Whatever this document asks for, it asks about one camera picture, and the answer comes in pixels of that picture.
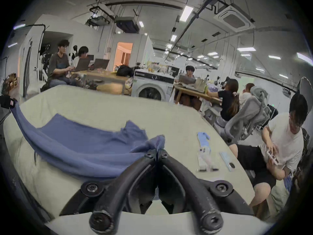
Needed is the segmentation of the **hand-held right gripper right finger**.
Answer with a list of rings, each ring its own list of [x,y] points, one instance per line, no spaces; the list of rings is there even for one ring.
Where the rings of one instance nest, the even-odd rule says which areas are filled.
[[[200,233],[220,231],[221,212],[253,216],[230,182],[198,179],[165,150],[158,152],[158,191],[169,214],[192,212]]]

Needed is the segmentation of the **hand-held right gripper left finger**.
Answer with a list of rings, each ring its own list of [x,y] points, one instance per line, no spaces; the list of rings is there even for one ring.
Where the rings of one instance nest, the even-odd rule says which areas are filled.
[[[145,214],[152,204],[157,192],[157,160],[158,151],[152,149],[114,179],[84,182],[59,216],[91,212],[92,231],[115,234],[122,211]]]

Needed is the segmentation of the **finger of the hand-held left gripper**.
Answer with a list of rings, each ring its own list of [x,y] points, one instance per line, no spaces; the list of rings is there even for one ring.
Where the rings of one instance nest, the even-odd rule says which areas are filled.
[[[14,108],[14,99],[12,99],[9,95],[1,95],[0,106],[5,109]]]

